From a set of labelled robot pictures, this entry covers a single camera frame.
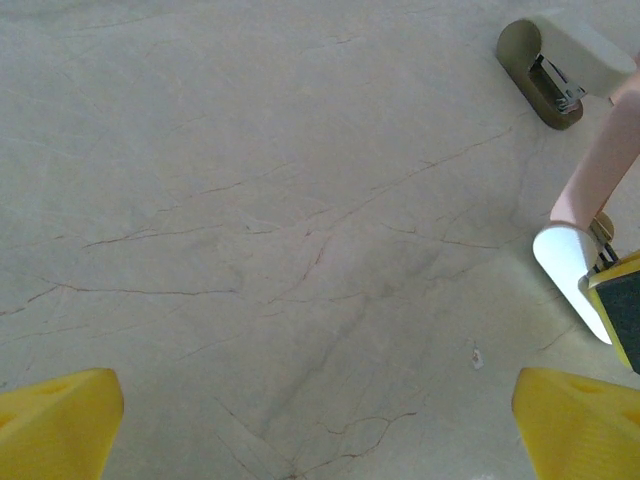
yellow plastic wedge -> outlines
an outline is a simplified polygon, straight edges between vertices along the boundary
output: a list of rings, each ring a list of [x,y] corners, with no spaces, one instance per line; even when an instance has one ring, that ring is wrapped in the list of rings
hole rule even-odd
[[[512,406],[540,480],[640,478],[640,391],[526,368]]]
[[[107,369],[0,395],[0,479],[99,479],[123,412]]]

marble floor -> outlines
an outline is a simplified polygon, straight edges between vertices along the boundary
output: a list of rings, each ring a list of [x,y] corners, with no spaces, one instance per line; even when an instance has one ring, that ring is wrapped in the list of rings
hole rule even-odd
[[[610,108],[494,58],[552,5],[640,49],[635,0],[0,3],[2,390],[114,368],[107,480],[533,479],[522,367],[640,387],[531,253]]]

